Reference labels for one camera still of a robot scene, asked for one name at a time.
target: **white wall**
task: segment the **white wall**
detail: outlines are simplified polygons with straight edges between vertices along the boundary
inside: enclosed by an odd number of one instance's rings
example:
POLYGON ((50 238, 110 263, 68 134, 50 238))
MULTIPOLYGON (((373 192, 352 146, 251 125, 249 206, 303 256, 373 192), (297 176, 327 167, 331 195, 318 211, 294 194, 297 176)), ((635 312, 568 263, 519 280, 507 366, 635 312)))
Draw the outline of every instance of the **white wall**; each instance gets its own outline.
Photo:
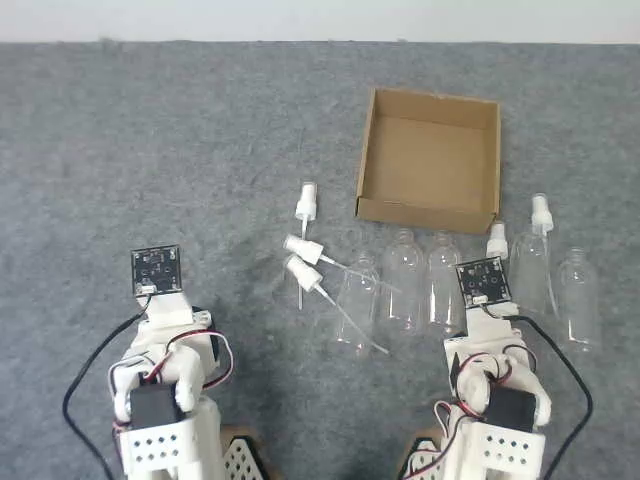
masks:
POLYGON ((640 0, 0 0, 0 41, 640 43, 640 0))

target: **perforated plate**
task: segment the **perforated plate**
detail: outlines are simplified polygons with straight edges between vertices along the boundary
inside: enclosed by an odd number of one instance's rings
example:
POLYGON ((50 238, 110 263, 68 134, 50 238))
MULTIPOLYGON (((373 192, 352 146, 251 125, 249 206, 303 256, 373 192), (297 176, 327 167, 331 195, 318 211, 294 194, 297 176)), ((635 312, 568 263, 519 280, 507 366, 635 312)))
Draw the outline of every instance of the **perforated plate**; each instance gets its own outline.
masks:
POLYGON ((162 470, 198 459, 194 418, 120 434, 122 466, 127 475, 162 470))
MULTIPOLYGON (((436 449, 435 444, 431 440, 420 441, 415 446, 414 450, 409 454, 407 467, 401 478, 405 478, 411 475, 413 472, 416 472, 421 468, 424 468, 426 465, 429 465, 436 458, 438 458, 439 455, 440 452, 436 449)), ((412 477, 411 480, 440 480, 442 478, 443 468, 444 462, 440 462, 431 467, 426 472, 412 477)))
POLYGON ((254 458, 249 443, 242 437, 236 437, 224 454, 224 466, 227 480, 267 480, 254 458))
POLYGON ((469 465, 538 478, 545 437, 474 422, 463 425, 469 465))

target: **bottle neck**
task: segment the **bottle neck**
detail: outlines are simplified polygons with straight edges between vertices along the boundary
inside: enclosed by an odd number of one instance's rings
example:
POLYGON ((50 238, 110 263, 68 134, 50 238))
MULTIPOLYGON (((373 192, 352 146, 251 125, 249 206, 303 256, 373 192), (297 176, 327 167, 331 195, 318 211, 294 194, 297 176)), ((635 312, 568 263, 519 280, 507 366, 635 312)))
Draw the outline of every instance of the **bottle neck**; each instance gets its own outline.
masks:
POLYGON ((358 255, 358 259, 356 260, 356 265, 361 269, 372 269, 375 265, 375 261, 373 259, 373 255, 369 252, 360 252, 358 255))
POLYGON ((408 228, 401 228, 396 233, 396 243, 413 243, 413 232, 408 228))
POLYGON ((447 245, 451 245, 451 235, 447 232, 438 231, 434 236, 435 244, 439 247, 446 247, 447 245))
POLYGON ((573 263, 582 263, 587 259, 587 254, 582 248, 573 247, 569 250, 568 258, 573 263))

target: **black cable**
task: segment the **black cable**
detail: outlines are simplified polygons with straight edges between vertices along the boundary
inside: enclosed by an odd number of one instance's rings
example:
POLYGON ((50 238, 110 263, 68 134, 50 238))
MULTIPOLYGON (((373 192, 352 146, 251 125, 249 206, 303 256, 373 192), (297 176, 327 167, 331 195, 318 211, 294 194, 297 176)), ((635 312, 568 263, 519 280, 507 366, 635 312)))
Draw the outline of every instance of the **black cable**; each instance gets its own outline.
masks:
POLYGON ((71 400, 71 396, 73 395, 73 393, 76 391, 76 389, 80 385, 80 382, 82 382, 82 379, 87 374, 87 371, 89 370, 89 367, 91 367, 91 364, 95 361, 96 358, 98 358, 98 355, 100 355, 100 352, 102 352, 102 350, 104 350, 105 347, 109 345, 109 343, 111 343, 111 341, 115 337, 117 337, 119 334, 124 332, 131 325, 133 325, 133 323, 136 320, 140 319, 140 317, 144 315, 144 312, 147 311, 147 307, 149 307, 150 302, 151 302, 151 296, 147 298, 147 303, 144 305, 144 307, 142 307, 142 309, 138 313, 136 313, 133 317, 131 317, 127 321, 121 323, 118 327, 116 327, 116 329, 113 330, 109 334, 109 336, 102 341, 100 345, 98 345, 98 347, 93 351, 93 353, 89 355, 89 358, 87 359, 86 362, 84 362, 84 364, 80 368, 80 371, 78 371, 78 374, 75 376, 75 378, 71 382, 71 385, 69 385, 67 392, 64 394, 64 399, 62 400, 62 416, 64 417, 64 420, 67 422, 67 425, 69 425, 69 428, 73 430, 73 433, 75 433, 76 436, 80 440, 82 440, 82 443, 85 444, 85 446, 89 449, 89 451, 91 451, 91 453, 96 458, 98 463, 100 463, 100 465, 102 466, 102 470, 104 471, 105 477, 107 477, 109 480, 114 480, 114 476, 113 476, 113 473, 111 472, 111 469, 109 468, 109 464, 100 453, 100 450, 98 450, 98 447, 96 447, 91 442, 91 440, 89 440, 89 437, 87 437, 87 435, 82 430, 80 430, 80 427, 76 425, 76 422, 69 415, 69 401, 71 400))
POLYGON ((549 468, 547 469, 547 472, 544 475, 544 480, 549 480, 554 470, 560 463, 560 460, 562 460, 562 457, 564 456, 565 452, 571 445, 571 443, 575 440, 575 438, 578 436, 578 434, 582 431, 584 426, 587 424, 587 422, 591 418, 591 415, 593 414, 593 397, 591 396, 589 387, 587 387, 587 384, 584 382, 584 380, 582 379, 578 371, 575 369, 575 367, 571 364, 569 359, 564 355, 564 353, 562 353, 562 350, 560 350, 560 347, 558 347, 556 342, 554 342, 553 339, 542 328, 540 328, 540 326, 536 322, 534 322, 529 317, 525 317, 524 315, 508 315, 503 318, 505 320, 510 320, 512 322, 526 322, 529 325, 531 325, 531 328, 533 328, 538 333, 538 335, 540 335, 549 344, 549 346, 553 349, 553 351, 556 352, 556 355, 560 357, 560 360, 562 360, 562 363, 564 363, 567 369, 569 370, 569 372, 571 372, 571 375, 576 380, 576 382, 580 386, 580 389, 584 393, 584 396, 587 399, 587 412, 585 413, 584 417, 582 417, 582 419, 578 422, 578 424, 574 427, 571 433, 567 436, 567 438, 565 438, 564 442, 562 442, 560 449, 556 452, 555 457, 553 457, 553 460, 551 461, 551 464, 549 465, 549 468))

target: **gray carpet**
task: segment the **gray carpet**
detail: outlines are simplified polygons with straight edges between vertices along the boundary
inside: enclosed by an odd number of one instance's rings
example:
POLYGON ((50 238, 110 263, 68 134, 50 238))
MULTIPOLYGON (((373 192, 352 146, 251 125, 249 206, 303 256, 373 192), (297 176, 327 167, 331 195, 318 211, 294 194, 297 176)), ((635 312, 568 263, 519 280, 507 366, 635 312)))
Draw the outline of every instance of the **gray carpet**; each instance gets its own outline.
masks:
MULTIPOLYGON (((333 257, 380 254, 396 229, 353 217, 372 86, 502 104, 509 231, 544 191, 557 255, 583 245, 600 273, 606 350, 584 367, 597 411, 556 478, 637 478, 640 48, 185 42, 0 45, 0 477, 99 478, 63 424, 64 390, 137 308, 129 250, 179 243, 187 294, 237 355, 211 394, 223 421, 253 427, 287 478, 393 478, 446 392, 441 346, 334 357, 327 305, 309 295, 298 314, 295 289, 278 280, 302 180, 318 183, 310 235, 333 257)), ((426 247, 431 232, 416 233, 426 247)), ((465 258, 481 255, 482 237, 456 240, 465 258)), ((337 293, 340 274, 324 271, 337 293)), ((105 374, 132 335, 72 404, 114 468, 105 374)), ((549 457, 584 401, 540 353, 554 399, 549 457)))

